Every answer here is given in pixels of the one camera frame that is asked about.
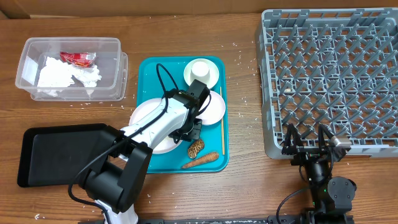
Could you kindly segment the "small pink bowl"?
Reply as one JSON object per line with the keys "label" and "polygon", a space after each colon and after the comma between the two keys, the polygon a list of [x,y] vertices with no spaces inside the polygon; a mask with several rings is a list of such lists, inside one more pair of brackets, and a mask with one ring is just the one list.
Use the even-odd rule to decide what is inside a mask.
{"label": "small pink bowl", "polygon": [[201,110],[204,110],[202,114],[197,116],[198,119],[202,120],[203,125],[212,125],[221,121],[222,117],[226,112],[226,104],[224,99],[215,91],[210,91],[209,97],[205,100]]}

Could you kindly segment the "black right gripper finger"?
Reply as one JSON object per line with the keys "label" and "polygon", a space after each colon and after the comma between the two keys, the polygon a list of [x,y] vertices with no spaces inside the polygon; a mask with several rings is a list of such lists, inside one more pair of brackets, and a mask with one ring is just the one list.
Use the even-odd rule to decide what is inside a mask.
{"label": "black right gripper finger", "polygon": [[329,129],[324,124],[318,125],[318,147],[323,149],[326,146],[326,141],[324,136],[327,136],[328,139],[333,137],[333,134],[329,131]]}
{"label": "black right gripper finger", "polygon": [[296,149],[297,147],[303,147],[301,135],[299,135],[297,128],[293,124],[289,124],[284,139],[284,148]]}

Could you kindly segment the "white-green bowl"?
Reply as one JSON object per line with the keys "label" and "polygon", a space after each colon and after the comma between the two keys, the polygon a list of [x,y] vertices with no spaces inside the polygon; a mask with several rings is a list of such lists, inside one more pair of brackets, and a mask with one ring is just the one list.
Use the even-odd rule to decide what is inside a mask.
{"label": "white-green bowl", "polygon": [[217,65],[212,62],[211,60],[205,59],[205,58],[198,58],[198,59],[194,59],[190,62],[188,62],[188,64],[186,65],[186,67],[184,68],[184,72],[183,72],[183,77],[184,80],[186,82],[187,85],[191,85],[192,84],[192,80],[191,80],[191,68],[192,65],[195,62],[198,61],[202,61],[202,62],[206,62],[207,65],[209,66],[210,69],[210,77],[209,77],[209,81],[207,84],[205,84],[209,89],[212,89],[218,82],[219,77],[220,77],[220,71],[218,70]]}

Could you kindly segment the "red snack wrapper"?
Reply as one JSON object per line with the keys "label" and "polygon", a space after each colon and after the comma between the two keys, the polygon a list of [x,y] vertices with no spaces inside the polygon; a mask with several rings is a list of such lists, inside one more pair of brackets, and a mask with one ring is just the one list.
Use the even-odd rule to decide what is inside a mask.
{"label": "red snack wrapper", "polygon": [[83,53],[60,52],[60,57],[64,62],[70,63],[77,67],[88,68],[94,65],[96,54],[89,52],[83,52]]}

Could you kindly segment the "large white plate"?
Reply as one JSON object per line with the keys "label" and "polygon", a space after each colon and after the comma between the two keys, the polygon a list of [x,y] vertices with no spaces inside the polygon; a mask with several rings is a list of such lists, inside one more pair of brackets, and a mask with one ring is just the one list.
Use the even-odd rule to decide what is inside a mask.
{"label": "large white plate", "polygon": [[[133,125],[134,123],[138,122],[140,119],[145,117],[151,111],[155,110],[161,103],[161,98],[153,98],[141,103],[132,113],[129,125]],[[163,139],[153,150],[154,154],[165,154],[177,148],[182,141],[178,143],[174,143],[174,140],[170,137],[166,137]]]}

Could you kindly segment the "white cup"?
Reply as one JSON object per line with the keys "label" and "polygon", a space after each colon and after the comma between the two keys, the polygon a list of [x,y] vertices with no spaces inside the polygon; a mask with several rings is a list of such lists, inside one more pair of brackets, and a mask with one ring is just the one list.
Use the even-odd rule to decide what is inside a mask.
{"label": "white cup", "polygon": [[192,65],[191,68],[191,80],[198,80],[204,84],[207,84],[210,77],[210,69],[206,62],[198,61]]}

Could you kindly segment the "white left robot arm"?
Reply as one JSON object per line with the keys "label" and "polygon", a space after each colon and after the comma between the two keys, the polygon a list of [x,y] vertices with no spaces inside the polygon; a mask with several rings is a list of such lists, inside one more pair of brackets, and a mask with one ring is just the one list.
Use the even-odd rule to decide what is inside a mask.
{"label": "white left robot arm", "polygon": [[92,150],[92,160],[72,180],[90,199],[74,196],[72,184],[68,186],[69,197],[99,208],[103,223],[139,223],[134,203],[144,185],[154,148],[167,136],[174,142],[198,139],[198,115],[206,108],[204,102],[210,100],[210,89],[199,80],[192,81],[188,90],[165,90],[155,110],[133,125],[113,131],[116,138],[105,148]]}

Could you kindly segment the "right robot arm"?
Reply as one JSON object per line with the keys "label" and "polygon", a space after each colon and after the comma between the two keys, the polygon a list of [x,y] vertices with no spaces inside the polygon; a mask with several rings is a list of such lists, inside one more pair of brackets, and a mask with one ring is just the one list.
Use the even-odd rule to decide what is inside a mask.
{"label": "right robot arm", "polygon": [[[351,141],[346,136],[337,136],[328,128],[318,126],[318,147],[306,148],[302,137],[293,124],[287,126],[282,153],[290,155],[292,166],[297,166],[307,187],[288,195],[277,207],[276,215],[268,218],[282,223],[354,223],[347,215],[352,210],[352,201],[357,186],[345,177],[332,174],[334,164],[342,160],[351,149]],[[282,206],[292,197],[310,191],[312,208],[306,208],[299,215],[281,215]]]}

